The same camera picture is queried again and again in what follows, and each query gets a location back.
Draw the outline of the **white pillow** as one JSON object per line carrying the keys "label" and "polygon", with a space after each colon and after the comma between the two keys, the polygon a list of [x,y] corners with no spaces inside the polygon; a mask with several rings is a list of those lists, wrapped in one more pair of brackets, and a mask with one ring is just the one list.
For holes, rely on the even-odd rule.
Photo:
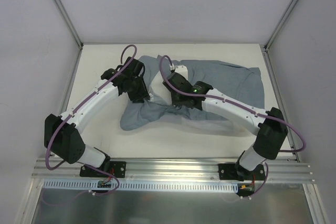
{"label": "white pillow", "polygon": [[163,81],[164,79],[159,71],[150,83],[150,101],[160,105],[172,105],[171,93],[163,85]]}

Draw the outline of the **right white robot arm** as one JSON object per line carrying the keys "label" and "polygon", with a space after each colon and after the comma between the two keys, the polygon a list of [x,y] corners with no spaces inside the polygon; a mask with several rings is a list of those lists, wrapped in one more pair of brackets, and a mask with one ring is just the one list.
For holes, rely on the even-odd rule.
{"label": "right white robot arm", "polygon": [[247,129],[256,136],[254,143],[245,150],[229,176],[246,180],[254,169],[265,160],[275,160],[288,135],[282,112],[277,108],[269,111],[253,108],[227,97],[211,85],[198,81],[191,85],[181,74],[172,72],[164,78],[163,85],[171,94],[174,106],[185,106],[224,117]]}

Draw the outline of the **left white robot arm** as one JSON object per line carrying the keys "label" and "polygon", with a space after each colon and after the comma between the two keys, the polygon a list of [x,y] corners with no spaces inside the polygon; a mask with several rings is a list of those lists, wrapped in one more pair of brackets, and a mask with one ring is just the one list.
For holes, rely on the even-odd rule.
{"label": "left white robot arm", "polygon": [[116,69],[106,70],[93,90],[73,108],[61,115],[50,114],[45,119],[44,146],[46,158],[51,153],[63,163],[90,166],[99,177],[108,174],[110,157],[103,151],[84,143],[82,132],[91,119],[106,105],[126,93],[133,103],[150,99],[144,82],[145,65],[132,57]]}

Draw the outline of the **blue beige striped pillowcase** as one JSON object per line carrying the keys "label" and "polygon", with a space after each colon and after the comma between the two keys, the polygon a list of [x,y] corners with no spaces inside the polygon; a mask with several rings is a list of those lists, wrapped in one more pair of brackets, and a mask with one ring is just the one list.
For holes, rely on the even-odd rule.
{"label": "blue beige striped pillowcase", "polygon": [[176,115],[198,129],[226,131],[235,126],[256,135],[264,118],[265,94],[259,68],[246,68],[217,60],[171,61],[166,57],[140,57],[144,84],[150,98],[129,102],[120,120],[125,131],[135,130]]}

